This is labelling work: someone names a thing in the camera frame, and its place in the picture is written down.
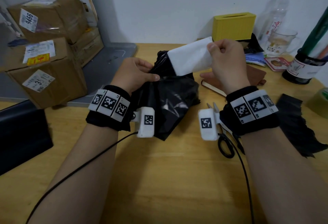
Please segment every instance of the red card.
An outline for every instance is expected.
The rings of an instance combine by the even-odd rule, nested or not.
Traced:
[[[266,57],[264,60],[274,72],[284,71],[290,64],[290,62],[283,57]]]

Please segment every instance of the glass mug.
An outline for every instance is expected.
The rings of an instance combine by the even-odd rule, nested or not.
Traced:
[[[283,54],[289,54],[297,50],[301,44],[301,39],[296,37],[297,31],[289,30],[285,28],[279,28],[272,30],[268,41],[265,44],[264,52],[268,57],[278,57]],[[287,51],[287,48],[294,39],[298,39],[297,45],[294,49]]]

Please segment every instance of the fingernail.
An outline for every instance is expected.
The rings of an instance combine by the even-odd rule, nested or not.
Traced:
[[[214,46],[215,46],[214,43],[209,43],[207,47],[208,47],[208,49],[212,49],[212,48],[214,48]]]

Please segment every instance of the wrist strap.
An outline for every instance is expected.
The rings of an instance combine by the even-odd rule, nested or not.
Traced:
[[[86,121],[99,127],[110,127],[116,131],[130,131],[133,110],[130,95],[117,86],[107,85],[99,89],[90,103]]]
[[[227,95],[227,101],[220,120],[239,136],[279,126],[278,108],[265,90],[248,86]]]

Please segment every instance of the hand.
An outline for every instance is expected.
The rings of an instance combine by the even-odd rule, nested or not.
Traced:
[[[208,44],[207,49],[213,58],[212,72],[200,74],[201,77],[219,79],[226,94],[250,86],[244,49],[239,42],[222,39]]]
[[[118,68],[111,85],[120,87],[129,93],[139,89],[145,82],[159,80],[159,75],[148,74],[153,65],[137,57],[124,59]]]

